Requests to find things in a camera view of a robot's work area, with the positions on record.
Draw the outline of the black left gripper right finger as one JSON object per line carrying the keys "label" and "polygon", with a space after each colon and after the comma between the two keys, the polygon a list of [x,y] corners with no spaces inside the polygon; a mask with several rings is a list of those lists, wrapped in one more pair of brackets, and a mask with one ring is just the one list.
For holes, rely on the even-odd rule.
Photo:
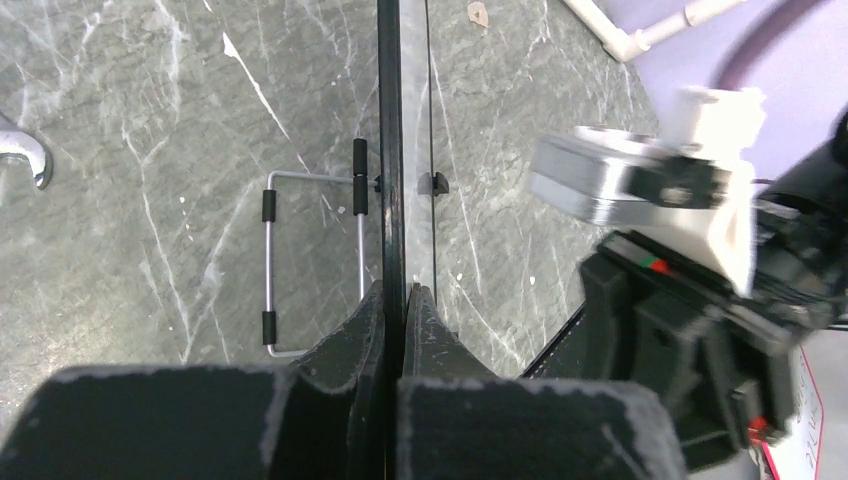
{"label": "black left gripper right finger", "polygon": [[397,384],[400,479],[684,479],[673,422],[627,382],[503,379],[414,286]]}

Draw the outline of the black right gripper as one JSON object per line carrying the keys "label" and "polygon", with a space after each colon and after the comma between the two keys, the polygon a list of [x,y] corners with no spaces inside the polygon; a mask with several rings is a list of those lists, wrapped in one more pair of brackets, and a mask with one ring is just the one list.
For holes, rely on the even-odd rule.
{"label": "black right gripper", "polygon": [[842,242],[782,228],[757,253],[748,296],[638,233],[608,235],[579,268],[580,377],[651,390],[694,469],[788,436],[797,352],[847,310]]}

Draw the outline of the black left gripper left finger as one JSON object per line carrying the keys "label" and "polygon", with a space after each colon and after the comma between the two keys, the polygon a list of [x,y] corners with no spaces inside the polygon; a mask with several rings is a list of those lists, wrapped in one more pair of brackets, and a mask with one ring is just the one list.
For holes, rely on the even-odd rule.
{"label": "black left gripper left finger", "polygon": [[29,398],[5,479],[379,479],[383,287],[288,364],[68,368]]}

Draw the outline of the white framed whiteboard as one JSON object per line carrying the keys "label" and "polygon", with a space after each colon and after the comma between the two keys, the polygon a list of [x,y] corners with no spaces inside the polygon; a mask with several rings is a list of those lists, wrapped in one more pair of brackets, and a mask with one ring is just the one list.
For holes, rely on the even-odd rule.
{"label": "white framed whiteboard", "polygon": [[377,25],[383,285],[400,308],[436,284],[428,5],[379,1]]}

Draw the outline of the wire whiteboard stand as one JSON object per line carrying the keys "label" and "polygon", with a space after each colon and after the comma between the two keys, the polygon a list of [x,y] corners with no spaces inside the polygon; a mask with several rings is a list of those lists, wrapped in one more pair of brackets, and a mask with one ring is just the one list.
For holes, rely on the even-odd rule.
{"label": "wire whiteboard stand", "polygon": [[355,138],[334,172],[274,169],[261,197],[261,345],[297,358],[301,326],[349,315],[384,274],[379,146]]}

